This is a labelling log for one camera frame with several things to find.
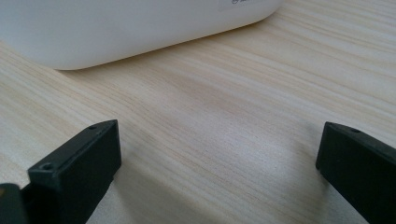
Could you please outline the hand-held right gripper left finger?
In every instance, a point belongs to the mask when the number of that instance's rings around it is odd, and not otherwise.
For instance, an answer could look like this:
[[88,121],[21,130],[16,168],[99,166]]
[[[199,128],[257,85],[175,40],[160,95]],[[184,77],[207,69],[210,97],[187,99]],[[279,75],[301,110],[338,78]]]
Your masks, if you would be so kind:
[[85,224],[121,166],[118,122],[84,129],[28,169],[22,190],[33,224]]

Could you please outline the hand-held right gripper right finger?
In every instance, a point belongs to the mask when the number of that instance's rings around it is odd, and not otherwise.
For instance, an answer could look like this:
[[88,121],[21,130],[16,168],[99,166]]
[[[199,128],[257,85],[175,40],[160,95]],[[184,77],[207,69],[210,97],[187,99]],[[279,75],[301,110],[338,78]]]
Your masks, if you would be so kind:
[[396,224],[396,149],[327,122],[316,168],[370,224]]

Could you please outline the white plastic container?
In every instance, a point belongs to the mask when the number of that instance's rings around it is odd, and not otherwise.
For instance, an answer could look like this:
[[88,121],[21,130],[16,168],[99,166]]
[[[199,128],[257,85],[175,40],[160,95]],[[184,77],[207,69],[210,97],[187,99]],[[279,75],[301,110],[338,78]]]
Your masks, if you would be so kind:
[[0,41],[25,58],[76,70],[232,30],[283,0],[0,0]]

